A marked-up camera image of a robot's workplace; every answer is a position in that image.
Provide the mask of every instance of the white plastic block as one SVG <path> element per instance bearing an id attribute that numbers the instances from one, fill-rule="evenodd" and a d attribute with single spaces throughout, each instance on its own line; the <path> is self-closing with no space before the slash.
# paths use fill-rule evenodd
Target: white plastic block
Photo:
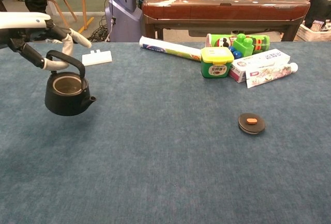
<path id="1" fill-rule="evenodd" d="M 82 63 L 85 66 L 97 65 L 113 61 L 111 51 L 101 52 L 100 50 L 91 51 L 90 54 L 84 54 L 82 56 Z"/>

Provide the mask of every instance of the small black lid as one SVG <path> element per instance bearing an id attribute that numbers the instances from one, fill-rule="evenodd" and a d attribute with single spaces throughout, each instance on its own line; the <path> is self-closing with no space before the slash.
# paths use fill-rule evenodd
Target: small black lid
<path id="1" fill-rule="evenodd" d="M 253 113 L 241 114 L 238 118 L 238 123 L 239 128 L 250 135 L 257 135 L 265 129 L 264 119 Z"/>

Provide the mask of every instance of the toothpaste box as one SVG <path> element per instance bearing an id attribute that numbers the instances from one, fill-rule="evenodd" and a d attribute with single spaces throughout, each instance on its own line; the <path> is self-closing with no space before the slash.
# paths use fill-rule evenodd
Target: toothpaste box
<path id="1" fill-rule="evenodd" d="M 249 67 L 260 68 L 274 64 L 287 64 L 289 60 L 290 56 L 287 54 L 278 49 L 272 49 L 252 56 L 235 59 L 230 67 L 229 75 L 237 83 L 241 83 L 246 81 L 246 69 Z"/>

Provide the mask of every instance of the toothpaste tube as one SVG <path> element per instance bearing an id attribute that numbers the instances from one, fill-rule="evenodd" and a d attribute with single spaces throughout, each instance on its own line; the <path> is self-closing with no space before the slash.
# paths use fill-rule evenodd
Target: toothpaste tube
<path id="1" fill-rule="evenodd" d="M 179 57 L 184 57 L 195 61 L 201 61 L 200 49 L 186 47 L 181 44 L 173 44 L 163 40 L 150 39 L 142 36 L 139 40 L 139 46 L 148 50 L 169 53 Z"/>
<path id="2" fill-rule="evenodd" d="M 270 82 L 272 80 L 288 76 L 293 72 L 298 71 L 296 63 L 290 64 L 275 64 L 260 68 L 248 68 L 246 70 L 247 88 Z"/>

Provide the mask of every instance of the black teapot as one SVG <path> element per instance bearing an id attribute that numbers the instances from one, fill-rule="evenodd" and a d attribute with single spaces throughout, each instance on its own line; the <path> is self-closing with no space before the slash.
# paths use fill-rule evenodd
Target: black teapot
<path id="1" fill-rule="evenodd" d="M 85 79 L 85 66 L 77 59 L 64 53 L 51 50 L 46 58 L 59 58 L 75 66 L 79 74 L 74 72 L 52 71 L 47 81 L 45 105 L 54 114 L 73 116 L 84 112 L 96 98 L 91 96 L 88 81 Z"/>

